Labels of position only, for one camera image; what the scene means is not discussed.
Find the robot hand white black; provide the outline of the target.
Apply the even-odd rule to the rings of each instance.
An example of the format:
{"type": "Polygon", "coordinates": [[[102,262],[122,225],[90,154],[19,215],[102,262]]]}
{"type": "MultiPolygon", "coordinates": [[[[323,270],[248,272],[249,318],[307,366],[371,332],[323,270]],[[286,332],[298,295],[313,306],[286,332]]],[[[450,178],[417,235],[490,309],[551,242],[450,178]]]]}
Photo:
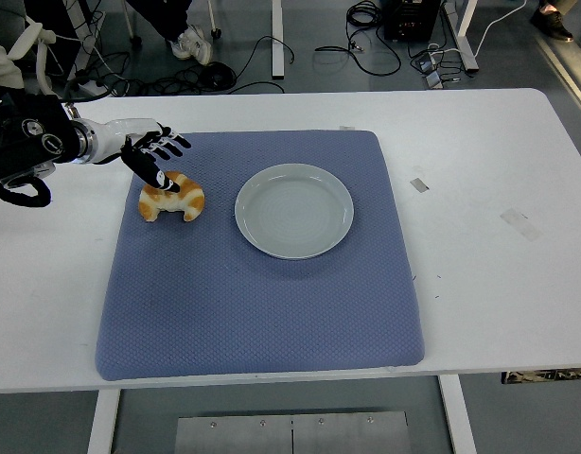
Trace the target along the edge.
{"type": "Polygon", "coordinates": [[[88,128],[84,158],[88,164],[105,165],[120,158],[145,183],[179,193],[180,185],[156,164],[156,157],[181,157],[190,143],[171,127],[151,118],[117,119],[105,124],[84,121],[88,128]]]}

